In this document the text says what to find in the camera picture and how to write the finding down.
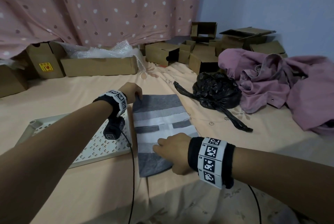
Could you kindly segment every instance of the white pegboard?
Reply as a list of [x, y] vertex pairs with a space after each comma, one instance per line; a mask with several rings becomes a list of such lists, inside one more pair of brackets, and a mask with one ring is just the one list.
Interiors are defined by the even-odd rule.
[[[68, 114], [62, 114], [62, 115], [46, 117], [46, 118], [39, 118], [39, 119], [31, 121], [29, 125], [27, 126], [26, 130], [24, 131], [23, 135], [20, 137], [17, 144], [39, 133], [40, 131], [44, 130], [45, 128], [52, 125], [59, 119], [65, 117], [66, 115]], [[125, 126], [123, 128], [123, 133], [127, 136], [130, 143], [132, 143], [127, 110], [122, 114], [122, 117], [125, 120]], [[87, 146], [79, 154], [79, 156], [75, 159], [75, 161], [69, 168], [101, 161], [104, 159], [108, 159], [108, 158], [115, 157], [115, 156], [122, 155], [122, 154], [127, 154], [130, 152], [130, 146], [123, 134], [121, 134], [120, 138], [117, 140], [107, 140], [104, 137], [103, 130], [105, 129], [107, 123], [108, 123], [108, 120], [106, 120], [101, 125], [101, 127], [94, 134], [93, 138], [88, 142]]]

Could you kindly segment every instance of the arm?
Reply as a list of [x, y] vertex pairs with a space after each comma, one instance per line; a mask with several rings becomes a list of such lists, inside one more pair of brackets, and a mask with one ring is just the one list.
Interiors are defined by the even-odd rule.
[[[128, 103], [142, 95], [134, 83], [119, 90]], [[108, 102], [96, 101], [1, 155], [0, 222], [29, 223], [112, 111]]]
[[[191, 138], [179, 133], [159, 139], [153, 150], [171, 161], [173, 172], [190, 170]], [[249, 184], [317, 221], [334, 221], [334, 168], [285, 155], [236, 147], [232, 177]]]

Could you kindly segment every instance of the bedsheet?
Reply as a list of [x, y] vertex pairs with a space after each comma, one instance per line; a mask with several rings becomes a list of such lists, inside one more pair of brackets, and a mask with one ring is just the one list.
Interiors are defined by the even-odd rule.
[[[151, 63], [149, 74], [73, 77], [35, 81], [25, 92], [0, 99], [0, 154], [14, 147], [29, 121], [73, 112], [110, 89], [135, 82], [144, 94], [177, 94], [201, 136], [222, 138], [236, 146], [287, 154], [333, 165], [333, 141], [304, 132], [286, 107], [267, 106], [252, 115], [240, 107], [230, 111], [253, 133], [236, 129], [228, 118], [180, 95], [176, 80], [188, 91], [196, 74], [186, 65], [167, 68]], [[136, 164], [135, 205], [132, 223], [258, 223], [255, 199], [246, 184], [235, 181], [218, 190], [198, 180], [196, 173], [179, 176], [171, 170], [139, 178]], [[256, 190], [263, 223], [270, 223], [284, 205]], [[32, 223], [127, 223], [132, 199], [130, 154], [66, 171]]]

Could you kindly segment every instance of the wall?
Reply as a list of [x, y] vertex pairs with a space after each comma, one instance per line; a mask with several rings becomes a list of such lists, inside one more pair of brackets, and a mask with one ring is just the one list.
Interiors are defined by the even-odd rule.
[[289, 56], [334, 60], [334, 0], [200, 0], [197, 20], [218, 22], [219, 32], [248, 26], [276, 30]]

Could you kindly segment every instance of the polka dot fabric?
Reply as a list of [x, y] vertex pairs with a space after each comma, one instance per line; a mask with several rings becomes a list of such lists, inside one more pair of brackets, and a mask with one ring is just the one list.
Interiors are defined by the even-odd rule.
[[0, 58], [57, 38], [98, 47], [189, 35], [197, 9], [198, 0], [0, 1]]

